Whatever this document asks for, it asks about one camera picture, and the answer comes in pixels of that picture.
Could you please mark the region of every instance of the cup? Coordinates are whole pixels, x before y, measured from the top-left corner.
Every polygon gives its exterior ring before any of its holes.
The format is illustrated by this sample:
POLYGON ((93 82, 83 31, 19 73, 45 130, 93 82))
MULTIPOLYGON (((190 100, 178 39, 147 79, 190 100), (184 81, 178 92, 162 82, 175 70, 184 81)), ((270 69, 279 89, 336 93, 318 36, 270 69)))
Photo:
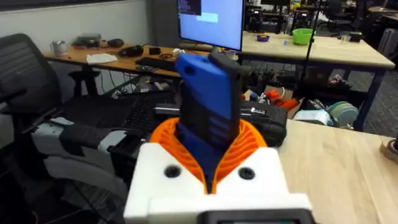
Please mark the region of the cup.
POLYGON ((67 44, 63 40, 53 40, 50 44, 50 48, 57 57, 68 54, 67 44))

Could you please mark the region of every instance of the monitor screen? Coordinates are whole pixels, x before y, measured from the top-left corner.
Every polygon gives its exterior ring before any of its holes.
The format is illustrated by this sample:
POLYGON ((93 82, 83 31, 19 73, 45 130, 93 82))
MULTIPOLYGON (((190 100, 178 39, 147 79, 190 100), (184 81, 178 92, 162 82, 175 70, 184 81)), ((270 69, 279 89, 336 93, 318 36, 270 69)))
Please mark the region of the monitor screen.
POLYGON ((244 0, 178 0, 180 37, 242 49, 244 0))

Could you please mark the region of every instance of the wooden table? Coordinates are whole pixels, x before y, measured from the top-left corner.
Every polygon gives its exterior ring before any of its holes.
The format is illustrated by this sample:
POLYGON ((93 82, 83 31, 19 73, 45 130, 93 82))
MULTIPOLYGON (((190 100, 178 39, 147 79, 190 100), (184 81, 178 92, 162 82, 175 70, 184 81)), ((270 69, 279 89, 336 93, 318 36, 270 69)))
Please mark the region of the wooden table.
MULTIPOLYGON (((180 75, 177 72, 171 72, 171 71, 163 70, 163 69, 158 69, 151 73, 138 70, 137 65, 136 65, 137 60, 139 60, 143 57, 159 58, 159 55, 149 55, 149 46, 148 45, 144 46, 144 53, 140 57, 129 57, 129 58, 118 57, 117 62, 102 63, 102 64, 95 64, 95 65, 87 64, 87 61, 86 61, 87 55, 102 54, 102 53, 116 55, 120 49, 128 47, 128 46, 129 45, 124 45, 121 48, 84 49, 84 50, 75 49, 74 47, 71 46, 68 48, 68 55, 66 55, 66 56, 56 57, 56 56, 54 56, 54 54, 52 52, 46 52, 46 53, 44 53, 44 56, 49 61, 82 65, 82 66, 90 67, 90 68, 99 68, 99 69, 113 70, 113 71, 119 71, 119 72, 137 73, 137 74, 143 74, 143 75, 161 75, 161 76, 166 76, 166 77, 178 77, 178 78, 180 77, 180 75)), ((173 48, 161 47, 161 50, 162 50, 163 54, 172 54, 173 48)), ((195 52, 198 54, 202 54, 202 55, 208 55, 208 52, 199 52, 199 51, 195 51, 195 52)), ((175 57, 170 58, 168 60, 174 61, 175 57)))
POLYGON ((398 10, 395 9, 381 9, 381 6, 370 7, 368 9, 369 12, 377 12, 377 13, 398 13, 398 10))
POLYGON ((288 120, 279 154, 290 192, 308 195, 317 223, 397 223, 398 164, 379 152, 389 140, 288 120))
POLYGON ((397 14, 391 14, 391 15, 383 15, 383 17, 391 19, 393 21, 398 21, 398 13, 397 14))
MULTIPOLYGON (((303 65, 307 55, 307 45, 295 45, 292 36, 289 35, 267 35, 270 36, 268 42, 258 42, 257 34, 243 32, 243 49, 242 52, 238 52, 239 61, 263 60, 303 65)), ((384 73, 386 70, 393 69, 395 64, 363 40, 360 43, 342 42, 337 38, 316 36, 310 52, 308 66, 346 70, 345 79, 348 79, 351 71, 375 73, 366 100, 354 123, 356 130, 362 130, 364 120, 380 87, 384 73)))

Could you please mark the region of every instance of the paper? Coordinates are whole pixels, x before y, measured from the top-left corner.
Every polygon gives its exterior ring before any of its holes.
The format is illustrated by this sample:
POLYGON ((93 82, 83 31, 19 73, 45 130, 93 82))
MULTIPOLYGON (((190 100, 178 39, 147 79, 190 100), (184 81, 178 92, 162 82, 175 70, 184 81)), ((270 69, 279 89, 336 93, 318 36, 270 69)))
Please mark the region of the paper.
POLYGON ((87 55, 87 62, 89 64, 116 62, 118 58, 110 54, 94 54, 87 55))

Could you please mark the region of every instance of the black office chair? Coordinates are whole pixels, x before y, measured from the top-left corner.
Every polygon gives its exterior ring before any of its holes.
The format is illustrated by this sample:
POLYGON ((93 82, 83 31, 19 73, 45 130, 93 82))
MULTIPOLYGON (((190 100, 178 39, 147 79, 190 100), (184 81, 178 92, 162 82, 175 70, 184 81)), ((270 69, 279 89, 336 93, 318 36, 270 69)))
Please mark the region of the black office chair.
POLYGON ((136 97, 82 96, 62 103, 54 70, 25 34, 0 39, 0 96, 7 104, 0 112, 12 116, 14 142, 25 150, 27 172, 42 166, 54 178, 127 195, 134 158, 114 149, 129 136, 142 138, 142 131, 124 125, 136 97), (34 149, 41 157, 31 156, 34 149))
POLYGON ((330 32, 351 30, 350 24, 352 23, 353 13, 345 13, 342 10, 341 0, 329 0, 327 2, 327 8, 324 10, 324 13, 328 18, 326 26, 330 32))

